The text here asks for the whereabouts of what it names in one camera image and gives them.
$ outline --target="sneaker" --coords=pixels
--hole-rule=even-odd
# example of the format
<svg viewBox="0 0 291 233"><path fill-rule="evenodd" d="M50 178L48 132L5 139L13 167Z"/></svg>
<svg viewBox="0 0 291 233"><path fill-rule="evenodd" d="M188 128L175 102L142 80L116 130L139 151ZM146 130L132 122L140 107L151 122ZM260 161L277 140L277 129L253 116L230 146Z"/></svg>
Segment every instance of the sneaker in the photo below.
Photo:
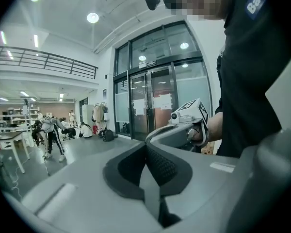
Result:
<svg viewBox="0 0 291 233"><path fill-rule="evenodd" d="M52 156L52 154L49 153L49 152L46 152L46 153L43 155L43 157L44 157L45 159L48 159L48 158L51 157L51 156Z"/></svg>
<svg viewBox="0 0 291 233"><path fill-rule="evenodd" d="M66 158L65 155L64 154L61 154L60 157L59 157L59 162L64 161L65 158Z"/></svg>

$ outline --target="floor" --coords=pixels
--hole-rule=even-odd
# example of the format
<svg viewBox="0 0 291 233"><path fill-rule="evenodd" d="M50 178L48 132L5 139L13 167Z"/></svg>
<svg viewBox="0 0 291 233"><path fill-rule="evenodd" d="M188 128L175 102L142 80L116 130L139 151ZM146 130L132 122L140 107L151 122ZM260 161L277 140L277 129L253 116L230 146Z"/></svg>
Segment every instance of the floor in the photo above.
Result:
<svg viewBox="0 0 291 233"><path fill-rule="evenodd" d="M52 157L46 160L46 165L42 159L44 146L28 148L28 152L30 153L30 160L28 161L26 161L27 158L24 150L18 150L17 153L19 158L21 162L24 163L24 174L19 170L12 151L0 150L0 155L4 163L4 165L0 167L0 174L3 177L2 187L4 190L10 192L16 199L21 200L30 189L48 178L46 167L49 174L53 175L61 168L80 158L113 148L131 146L135 143L136 141L134 140L120 137L111 142L103 142L98 136L93 136L90 139L72 139L62 142L65 149L66 160L62 163L58 161L60 153L56 144L54 144Z"/></svg>

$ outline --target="ceiling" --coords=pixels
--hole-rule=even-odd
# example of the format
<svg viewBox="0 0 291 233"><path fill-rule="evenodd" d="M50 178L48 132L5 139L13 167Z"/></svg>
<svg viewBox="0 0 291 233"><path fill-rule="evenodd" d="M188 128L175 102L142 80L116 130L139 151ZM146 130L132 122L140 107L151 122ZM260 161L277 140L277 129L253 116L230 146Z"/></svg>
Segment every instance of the ceiling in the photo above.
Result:
<svg viewBox="0 0 291 233"><path fill-rule="evenodd" d="M73 85L33 82L21 80L0 80L0 97L8 100L20 99L23 97L20 91L25 91L30 97L38 100L57 100L59 94L64 93L64 101L77 99L80 94L89 93L91 88Z"/></svg>
<svg viewBox="0 0 291 233"><path fill-rule="evenodd" d="M94 49L133 17L140 23L144 11L150 12L145 0L16 0L3 24L27 26L28 32L41 29ZM87 21L90 12L99 15L97 23Z"/></svg>

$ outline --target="black metal railing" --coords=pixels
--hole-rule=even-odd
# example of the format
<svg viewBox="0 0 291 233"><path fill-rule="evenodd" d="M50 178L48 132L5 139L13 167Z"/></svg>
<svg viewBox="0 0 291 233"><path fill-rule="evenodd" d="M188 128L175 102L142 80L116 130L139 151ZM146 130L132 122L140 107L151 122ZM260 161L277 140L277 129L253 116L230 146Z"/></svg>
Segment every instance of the black metal railing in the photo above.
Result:
<svg viewBox="0 0 291 233"><path fill-rule="evenodd" d="M16 47L0 47L0 65L32 67L95 79L98 67L60 55Z"/></svg>

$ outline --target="black backpack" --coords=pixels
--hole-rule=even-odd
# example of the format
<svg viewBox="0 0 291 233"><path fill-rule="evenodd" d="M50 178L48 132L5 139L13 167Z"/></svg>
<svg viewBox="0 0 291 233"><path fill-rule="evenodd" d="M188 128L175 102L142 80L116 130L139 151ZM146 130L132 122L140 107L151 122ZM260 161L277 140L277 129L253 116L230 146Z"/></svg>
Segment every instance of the black backpack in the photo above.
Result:
<svg viewBox="0 0 291 233"><path fill-rule="evenodd" d="M114 135L112 130L106 130L104 132L104 137L102 139L104 142L110 142L114 140Z"/></svg>

